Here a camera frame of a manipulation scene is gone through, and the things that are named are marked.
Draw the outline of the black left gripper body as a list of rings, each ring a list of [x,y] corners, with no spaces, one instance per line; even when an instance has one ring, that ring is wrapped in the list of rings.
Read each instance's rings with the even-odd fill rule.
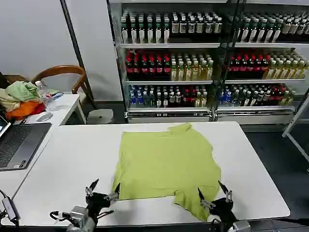
[[[111,201],[107,198],[106,194],[94,192],[92,196],[86,195],[85,197],[88,209],[88,215],[92,219],[97,219],[102,208],[109,208]]]

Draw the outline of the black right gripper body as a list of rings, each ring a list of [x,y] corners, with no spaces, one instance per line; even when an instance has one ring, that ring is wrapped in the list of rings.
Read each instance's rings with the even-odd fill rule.
[[[230,229],[234,222],[237,222],[237,218],[232,212],[234,202],[230,199],[220,198],[212,201],[212,207],[210,213],[220,218],[224,229]]]

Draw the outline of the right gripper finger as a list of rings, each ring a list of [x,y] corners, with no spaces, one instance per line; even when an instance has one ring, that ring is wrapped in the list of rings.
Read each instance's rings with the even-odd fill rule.
[[[218,183],[225,194],[225,201],[227,203],[232,202],[232,191],[228,190],[228,188],[221,181],[218,181]]]
[[[201,206],[203,206],[204,208],[213,209],[215,207],[215,204],[213,202],[205,200],[201,190],[199,188],[197,188],[197,190]]]

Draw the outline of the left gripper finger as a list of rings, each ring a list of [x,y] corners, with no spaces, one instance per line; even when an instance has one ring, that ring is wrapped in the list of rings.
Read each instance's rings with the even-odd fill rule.
[[[108,201],[117,201],[119,199],[119,193],[120,193],[120,183],[116,186],[114,192],[112,192],[109,195],[106,195],[104,199]]]
[[[90,186],[85,188],[85,193],[86,193],[87,197],[92,197],[93,196],[93,192],[94,192],[94,189],[95,189],[98,181],[99,181],[99,179],[96,179],[94,182],[92,182],[90,184]]]

